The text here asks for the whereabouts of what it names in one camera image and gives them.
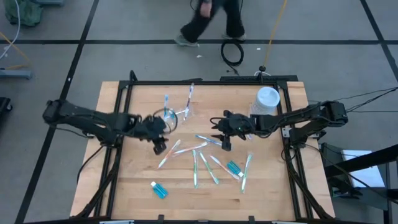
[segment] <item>concrete floor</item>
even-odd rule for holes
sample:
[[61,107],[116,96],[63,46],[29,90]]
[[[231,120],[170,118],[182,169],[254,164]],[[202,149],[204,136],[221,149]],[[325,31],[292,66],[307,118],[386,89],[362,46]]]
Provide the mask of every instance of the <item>concrete floor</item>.
[[[67,0],[63,7],[46,7],[41,24],[23,28],[21,40],[80,40],[94,0]],[[99,0],[87,40],[173,39],[188,22],[192,10],[187,0]],[[395,13],[398,2],[368,1],[386,40],[398,40]],[[243,6],[243,22],[249,39],[268,39],[281,1],[250,0]],[[202,39],[220,39],[225,14],[220,12]],[[12,38],[16,26],[0,16],[0,32]],[[377,40],[359,0],[289,1],[276,39],[280,40]],[[220,44],[201,44],[198,49],[174,44],[86,44],[81,53],[67,100],[95,108],[101,82],[125,80],[134,70],[140,80],[218,80],[230,75],[220,57]],[[13,223],[48,130],[41,115],[47,100],[60,96],[77,44],[19,44],[32,61],[31,80],[0,80],[0,96],[12,99],[14,110],[0,132],[0,217]],[[244,44],[241,75],[253,75],[263,63],[266,45]],[[398,46],[388,45],[393,57]],[[227,55],[237,50],[227,47]],[[12,49],[0,67],[23,62]],[[273,75],[298,75],[311,100],[332,100],[397,86],[397,79],[381,45],[275,44],[268,63]],[[368,97],[346,100],[346,106]],[[391,93],[363,110],[398,110]],[[355,113],[343,128],[327,129],[322,139],[348,149],[377,150],[397,144],[398,118],[394,113]],[[67,218],[75,193],[76,173],[86,141],[57,131],[27,213],[26,222]],[[391,187],[398,186],[396,165],[391,164]],[[382,223],[382,212],[355,201],[333,199],[342,220]]]

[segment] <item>leg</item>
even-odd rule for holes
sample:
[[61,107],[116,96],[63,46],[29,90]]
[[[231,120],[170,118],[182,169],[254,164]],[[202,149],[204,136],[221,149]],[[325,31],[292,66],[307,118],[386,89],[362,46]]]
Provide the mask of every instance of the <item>leg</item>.
[[227,0],[224,2],[223,7],[227,15],[226,34],[234,39],[242,37],[244,28],[239,12],[239,0]]
[[200,15],[201,3],[202,0],[198,0],[198,6],[197,9],[195,10],[195,15],[193,16],[193,19],[191,20],[190,23],[181,28],[181,34],[187,41],[191,43],[195,43],[198,41],[199,36],[205,31],[205,29],[207,28],[208,24],[210,23],[210,21],[218,11],[218,9],[223,5],[224,1],[222,0],[212,1],[210,18],[205,18]]

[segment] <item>shoe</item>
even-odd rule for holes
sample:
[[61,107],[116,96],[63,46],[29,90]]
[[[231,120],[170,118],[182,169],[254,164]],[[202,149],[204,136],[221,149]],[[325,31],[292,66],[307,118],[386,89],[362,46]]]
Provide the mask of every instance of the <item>shoe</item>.
[[174,39],[175,43],[178,44],[179,46],[183,47],[199,47],[198,42],[192,43],[186,40],[186,38],[180,34]]
[[238,40],[238,41],[245,41],[246,40],[246,34],[243,34],[240,37],[230,37],[226,32],[222,35],[223,39],[226,40]]

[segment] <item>wooden tabletop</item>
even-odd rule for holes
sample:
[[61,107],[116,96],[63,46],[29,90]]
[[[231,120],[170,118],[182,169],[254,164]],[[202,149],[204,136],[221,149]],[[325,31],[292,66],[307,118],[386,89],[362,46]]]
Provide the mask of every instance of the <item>wooden tabletop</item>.
[[[307,97],[302,82],[289,82],[289,95],[292,109],[306,107]],[[168,138],[169,150],[174,143],[182,141],[179,149],[195,146],[203,142],[195,134],[210,137],[219,133],[211,129],[211,117],[222,116],[223,110],[249,114],[251,102],[261,86],[195,86],[191,107],[192,113],[186,121],[179,121],[177,130]],[[174,110],[183,110],[187,102],[189,86],[134,86],[130,113],[146,116],[163,108],[164,95],[169,95],[169,106]],[[102,84],[97,110],[112,112],[118,82]],[[233,150],[226,152],[219,146],[209,144],[201,151],[209,162],[213,172],[219,178],[216,185],[208,173],[203,161],[198,157],[198,184],[193,186],[193,156],[188,152],[170,158],[161,169],[157,169],[165,152],[156,156],[151,142],[140,142],[133,138],[124,138],[121,165],[119,169],[116,195],[113,207],[113,219],[156,220],[159,214],[166,220],[248,220],[254,215],[256,220],[294,220],[294,210],[289,187],[286,164],[280,158],[282,138],[280,131],[267,139],[253,137],[243,141],[231,138]],[[317,146],[316,140],[307,144]],[[85,160],[99,148],[97,140],[89,140]],[[100,182],[105,150],[96,156],[80,175],[72,205],[71,215],[80,212],[96,192]],[[248,153],[253,159],[248,170],[246,191],[240,192],[241,182],[233,179],[210,159],[214,155],[223,164],[235,161],[242,169]],[[308,147],[302,149],[302,159],[307,178],[308,189],[319,204],[334,216],[328,191],[322,160],[319,152]],[[160,199],[150,186],[155,181],[169,192]],[[305,216],[303,198],[297,188],[302,216]],[[104,195],[101,214],[105,213],[108,191]]]

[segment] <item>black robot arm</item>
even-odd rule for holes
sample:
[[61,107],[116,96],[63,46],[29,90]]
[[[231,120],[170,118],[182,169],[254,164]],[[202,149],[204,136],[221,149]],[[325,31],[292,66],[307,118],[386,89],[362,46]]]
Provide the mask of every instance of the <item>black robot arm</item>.
[[326,127],[340,127],[348,122],[344,104],[337,101],[325,101],[306,108],[288,113],[273,115],[251,114],[250,118],[243,114],[233,114],[224,111],[225,118],[211,118],[213,129],[223,134],[213,136],[223,142],[224,150],[231,150],[230,137],[239,136],[246,140],[247,134],[255,134],[260,138],[267,138],[278,128],[311,121],[301,128],[292,128],[289,131],[291,144],[304,144],[307,138]]
[[52,126],[57,124],[74,126],[84,133],[96,136],[105,146],[117,145],[121,136],[152,141],[155,145],[154,151],[158,155],[166,149],[167,139],[163,135],[168,133],[165,132],[167,125],[164,120],[154,115],[142,120],[141,115],[102,113],[73,105],[66,100],[55,100],[47,102],[43,119]]

